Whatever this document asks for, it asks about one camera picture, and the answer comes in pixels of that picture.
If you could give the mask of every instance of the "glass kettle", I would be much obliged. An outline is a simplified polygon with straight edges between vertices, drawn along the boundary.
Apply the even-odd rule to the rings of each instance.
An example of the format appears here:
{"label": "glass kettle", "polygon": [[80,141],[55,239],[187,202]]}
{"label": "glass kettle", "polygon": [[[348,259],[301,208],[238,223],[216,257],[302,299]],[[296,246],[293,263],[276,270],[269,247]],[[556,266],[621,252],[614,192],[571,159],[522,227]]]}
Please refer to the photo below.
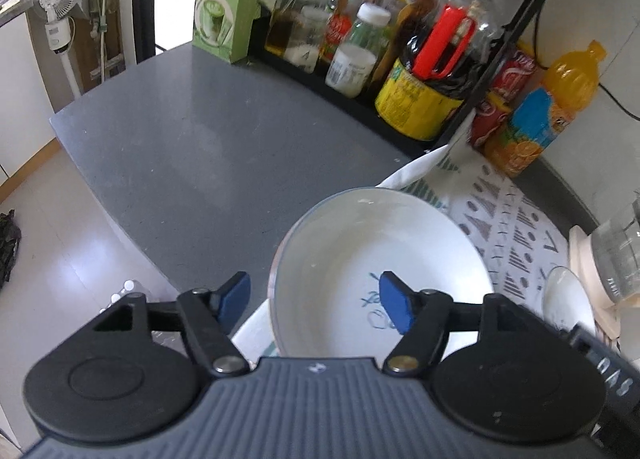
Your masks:
{"label": "glass kettle", "polygon": [[609,338],[617,338],[618,308],[640,307],[640,191],[633,203],[591,235],[573,227],[569,260],[587,292],[596,322]]}
{"label": "glass kettle", "polygon": [[600,282],[615,304],[640,293],[640,194],[591,234]]}

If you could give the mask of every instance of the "spice rack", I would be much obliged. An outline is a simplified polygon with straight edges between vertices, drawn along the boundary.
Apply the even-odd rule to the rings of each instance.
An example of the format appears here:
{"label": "spice rack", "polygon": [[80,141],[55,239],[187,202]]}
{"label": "spice rack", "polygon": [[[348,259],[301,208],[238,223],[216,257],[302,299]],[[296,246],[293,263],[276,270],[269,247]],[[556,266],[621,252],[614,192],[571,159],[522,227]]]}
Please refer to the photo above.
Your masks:
{"label": "spice rack", "polygon": [[398,147],[410,158],[418,158],[425,152],[437,149],[449,143],[450,139],[458,130],[459,126],[465,118],[472,113],[473,108],[486,95],[495,75],[497,74],[502,62],[513,54],[515,43],[524,32],[527,25],[531,22],[535,14],[542,7],[545,0],[523,0],[514,14],[513,19],[504,26],[504,34],[502,38],[494,45],[490,62],[471,91],[468,98],[460,105],[458,110],[447,120],[442,131],[434,140],[420,142],[400,134],[388,123],[378,116],[378,112],[373,106],[372,100],[364,98],[348,99],[338,93],[331,87],[324,84],[324,77],[318,74],[308,74],[303,70],[289,64],[285,60],[265,51],[264,39],[267,35],[269,26],[269,18],[263,17],[254,21],[252,29],[251,43],[249,53],[270,65],[274,69],[284,73],[285,75],[298,81],[300,84],[308,87],[311,91],[319,94],[328,102],[339,107],[348,115],[353,116],[357,121],[363,123],[369,129],[376,132],[389,143]]}

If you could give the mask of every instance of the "white bowl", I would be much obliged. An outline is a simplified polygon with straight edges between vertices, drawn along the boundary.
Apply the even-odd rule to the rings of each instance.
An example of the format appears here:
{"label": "white bowl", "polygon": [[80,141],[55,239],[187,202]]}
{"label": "white bowl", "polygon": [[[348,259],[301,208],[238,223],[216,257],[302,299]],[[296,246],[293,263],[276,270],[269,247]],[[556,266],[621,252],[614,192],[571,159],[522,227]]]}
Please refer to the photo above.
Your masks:
{"label": "white bowl", "polygon": [[570,269],[559,265],[546,278],[542,316],[549,324],[571,331],[576,324],[596,334],[593,310],[584,286]]}
{"label": "white bowl", "polygon": [[[401,338],[380,304],[384,271],[459,302],[493,292],[474,245],[425,201],[385,188],[341,192],[303,215],[276,252],[269,299],[281,356],[373,356],[380,365]],[[445,355],[477,338],[452,334]]]}

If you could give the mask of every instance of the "floor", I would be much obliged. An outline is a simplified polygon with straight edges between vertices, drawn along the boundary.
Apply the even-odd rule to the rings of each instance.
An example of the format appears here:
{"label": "floor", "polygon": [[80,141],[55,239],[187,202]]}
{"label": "floor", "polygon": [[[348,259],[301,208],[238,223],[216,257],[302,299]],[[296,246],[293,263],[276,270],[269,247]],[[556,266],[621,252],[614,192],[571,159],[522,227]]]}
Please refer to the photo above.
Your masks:
{"label": "floor", "polygon": [[0,204],[22,230],[0,291],[0,405],[20,447],[38,439],[22,403],[30,367],[106,307],[125,280],[157,299],[176,292],[111,221],[61,150]]}

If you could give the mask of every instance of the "gray countertop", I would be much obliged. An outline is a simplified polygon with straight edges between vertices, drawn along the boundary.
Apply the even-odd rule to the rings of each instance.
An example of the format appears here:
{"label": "gray countertop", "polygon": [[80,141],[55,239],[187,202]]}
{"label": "gray countertop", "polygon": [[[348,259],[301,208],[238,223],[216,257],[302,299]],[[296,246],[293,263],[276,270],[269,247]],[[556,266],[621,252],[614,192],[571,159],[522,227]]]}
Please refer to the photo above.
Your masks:
{"label": "gray countertop", "polygon": [[0,27],[4,26],[10,20],[15,19],[15,17],[23,14],[33,6],[31,0],[19,0],[20,2],[18,4],[14,4],[14,6],[3,11],[2,4],[7,1],[8,0],[0,0]]}
{"label": "gray countertop", "polygon": [[127,69],[51,124],[105,210],[179,291],[251,274],[246,314],[306,210],[409,161],[289,78],[190,44]]}

